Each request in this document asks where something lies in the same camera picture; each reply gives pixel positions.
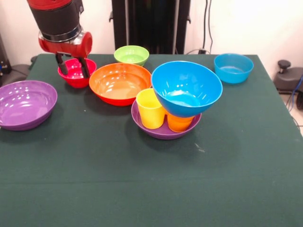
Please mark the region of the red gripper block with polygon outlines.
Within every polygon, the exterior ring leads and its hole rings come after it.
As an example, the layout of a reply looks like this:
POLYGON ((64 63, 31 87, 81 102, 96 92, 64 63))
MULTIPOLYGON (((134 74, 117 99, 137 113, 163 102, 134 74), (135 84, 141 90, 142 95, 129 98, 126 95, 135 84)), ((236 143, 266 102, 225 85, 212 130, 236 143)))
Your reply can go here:
POLYGON ((75 39, 60 43, 44 39, 41 32, 39 32, 38 42, 45 52, 55 53, 55 58, 62 74, 68 74, 68 70, 62 59, 62 53, 64 53, 74 58, 79 58, 83 77, 90 77, 86 60, 92 49, 92 35, 90 32, 82 31, 75 39))

